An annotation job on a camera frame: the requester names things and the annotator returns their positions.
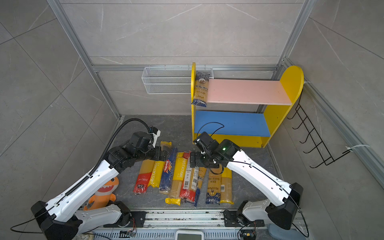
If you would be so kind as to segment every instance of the yellow side panel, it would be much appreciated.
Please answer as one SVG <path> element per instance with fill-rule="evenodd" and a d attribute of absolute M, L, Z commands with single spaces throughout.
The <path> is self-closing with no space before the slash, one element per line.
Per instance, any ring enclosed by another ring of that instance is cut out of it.
<path fill-rule="evenodd" d="M 268 105 L 264 111 L 264 117 L 268 126 L 270 137 L 262 137 L 262 146 L 266 147 L 269 140 L 275 134 L 276 130 L 283 122 L 292 106 L 300 97 L 301 91 L 304 85 L 304 73 L 298 66 L 291 66 L 285 70 L 281 76 L 280 83 L 283 85 L 288 97 L 290 98 L 292 105 L 290 106 L 278 106 Z"/>
<path fill-rule="evenodd" d="M 224 139 L 228 139 L 239 147 L 262 147 L 261 137 L 214 134 L 212 138 L 219 143 L 221 143 Z"/>
<path fill-rule="evenodd" d="M 196 78 L 196 63 L 192 64 L 192 74 L 191 74 L 191 103 L 193 101 L 193 94 L 195 92 L 195 78 Z M 196 106 L 191 104 L 192 110 L 192 141 L 195 140 L 194 132 L 195 132 L 195 112 Z"/>

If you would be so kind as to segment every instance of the orange plush toy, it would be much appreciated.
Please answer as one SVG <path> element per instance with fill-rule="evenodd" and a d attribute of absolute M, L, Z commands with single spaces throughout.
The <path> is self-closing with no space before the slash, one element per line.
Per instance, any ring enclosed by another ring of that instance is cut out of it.
<path fill-rule="evenodd" d="M 84 211 L 106 207 L 109 201 L 116 201 L 116 196 L 112 192 L 118 187 L 118 185 L 119 180 L 117 177 L 109 180 L 88 200 L 87 205 L 84 206 Z"/>

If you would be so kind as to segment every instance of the pasta package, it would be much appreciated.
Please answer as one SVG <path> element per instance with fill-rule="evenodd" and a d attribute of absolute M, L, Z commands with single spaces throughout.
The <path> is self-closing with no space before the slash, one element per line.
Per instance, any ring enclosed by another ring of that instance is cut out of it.
<path fill-rule="evenodd" d="M 171 148 L 167 160 L 164 163 L 163 171 L 161 173 L 161 180 L 159 185 L 159 192 L 162 194 L 169 194 L 172 186 L 173 173 L 175 171 L 175 162 L 177 156 L 177 148 Z"/>
<path fill-rule="evenodd" d="M 133 188 L 135 194 L 142 194 L 147 191 L 154 164 L 155 161 L 150 159 L 146 159 L 141 163 L 139 175 L 137 176 L 136 184 Z"/>
<path fill-rule="evenodd" d="M 221 174 L 214 174 L 209 171 L 207 197 L 205 204 L 219 204 L 220 205 L 220 187 L 221 187 Z"/>
<path fill-rule="evenodd" d="M 193 105 L 207 106 L 209 75 L 209 73 L 196 71 Z"/>
<path fill-rule="evenodd" d="M 180 206 L 180 191 L 183 186 L 183 179 L 185 176 L 185 170 L 187 168 L 188 160 L 184 157 L 184 152 L 178 152 L 175 162 L 175 170 L 172 178 L 172 186 L 170 188 L 168 198 L 166 198 L 167 204 L 177 204 Z"/>
<path fill-rule="evenodd" d="M 199 176 L 199 167 L 191 168 L 188 157 L 187 169 L 185 171 L 184 184 L 181 189 L 180 198 L 195 203 L 197 178 Z"/>
<path fill-rule="evenodd" d="M 221 174 L 220 203 L 234 204 L 232 201 L 232 171 L 224 168 Z"/>
<path fill-rule="evenodd" d="M 199 201 L 201 186 L 203 185 L 204 176 L 207 172 L 207 169 L 205 167 L 199 168 L 199 174 L 197 176 L 197 188 L 196 188 L 196 194 L 195 194 L 195 202 L 193 203 L 195 207 L 197 207 L 197 202 Z"/>
<path fill-rule="evenodd" d="M 160 142 L 161 150 L 170 152 L 172 142 Z M 159 187 L 165 161 L 155 161 L 148 186 Z"/>

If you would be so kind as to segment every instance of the black wire rack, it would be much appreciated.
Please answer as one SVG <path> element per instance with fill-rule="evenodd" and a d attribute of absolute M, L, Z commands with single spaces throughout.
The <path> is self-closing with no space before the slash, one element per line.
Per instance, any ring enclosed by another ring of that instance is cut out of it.
<path fill-rule="evenodd" d="M 303 151 L 303 153 L 307 153 L 307 154 L 308 154 L 308 153 L 310 153 L 310 152 L 312 152 L 313 150 L 316 149 L 316 150 L 319 152 L 321 159 L 323 160 L 323 161 L 322 161 L 320 164 L 318 164 L 317 166 L 315 166 L 315 167 L 310 166 L 310 167 L 311 167 L 311 168 L 317 168 L 318 166 L 320 166 L 320 165 L 322 165 L 322 164 L 329 165 L 329 164 L 335 162 L 336 160 L 338 160 L 338 159 L 344 157 L 344 156 L 347 155 L 348 153 L 350 153 L 352 150 L 351 150 L 351 149 L 348 149 L 348 150 L 342 152 L 342 153 L 341 153 L 341 156 L 338 157 L 338 158 L 336 158 L 336 159 L 331 155 L 331 153 L 329 152 L 329 150 L 328 150 L 328 148 L 327 148 L 327 145 L 325 144 L 325 142 L 324 142 L 323 139 L 321 138 L 320 134 L 317 132 L 316 128 L 315 128 L 314 125 L 312 124 L 312 121 L 310 120 L 310 118 L 308 117 L 308 115 L 305 113 L 304 109 L 301 107 L 301 105 L 300 105 L 300 100 L 301 100 L 301 95 L 300 95 L 298 104 L 297 104 L 297 106 L 296 106 L 296 108 L 295 108 L 295 114 L 294 114 L 291 118 L 287 118 L 287 119 L 293 119 L 296 115 L 298 115 L 298 116 L 300 117 L 300 119 L 301 119 L 301 123 L 300 123 L 300 125 L 299 125 L 297 128 L 294 128 L 294 127 L 293 127 L 293 129 L 296 130 L 296 129 L 298 129 L 301 125 L 304 125 L 305 129 L 306 129 L 307 132 L 308 132 L 305 141 L 304 141 L 304 142 L 301 142 L 301 141 L 300 141 L 300 143 L 302 143 L 302 144 L 306 143 L 307 140 L 308 140 L 308 138 L 310 137 L 311 140 L 312 140 L 312 142 L 313 142 L 313 144 L 314 144 L 314 147 L 313 147 L 309 152 L 304 152 L 304 151 Z M 301 109 L 302 112 L 304 113 L 305 117 L 304 117 L 304 116 L 301 116 L 300 113 L 298 112 L 300 109 Z M 308 120 L 308 122 L 309 122 L 310 124 L 308 124 L 308 125 L 305 124 L 304 121 L 305 121 L 306 119 Z M 314 137 L 315 135 L 312 136 L 312 134 L 317 134 L 318 138 L 320 139 L 320 141 L 319 141 L 318 143 L 316 143 L 316 141 L 313 139 L 313 137 Z M 321 154 L 321 151 L 319 150 L 319 146 L 320 146 L 320 147 L 321 147 L 321 146 L 324 146 L 325 149 L 327 150 L 327 152 L 328 152 L 328 154 L 329 154 L 329 157 L 328 157 L 327 159 L 324 159 L 323 154 Z"/>

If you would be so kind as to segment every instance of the wire basket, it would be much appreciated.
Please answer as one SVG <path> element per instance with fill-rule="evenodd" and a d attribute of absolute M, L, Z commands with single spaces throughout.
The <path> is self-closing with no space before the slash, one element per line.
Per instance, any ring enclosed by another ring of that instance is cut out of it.
<path fill-rule="evenodd" d="M 212 68 L 197 67 L 196 71 L 214 77 Z M 190 94 L 192 66 L 185 67 L 146 67 L 142 80 L 148 94 Z"/>

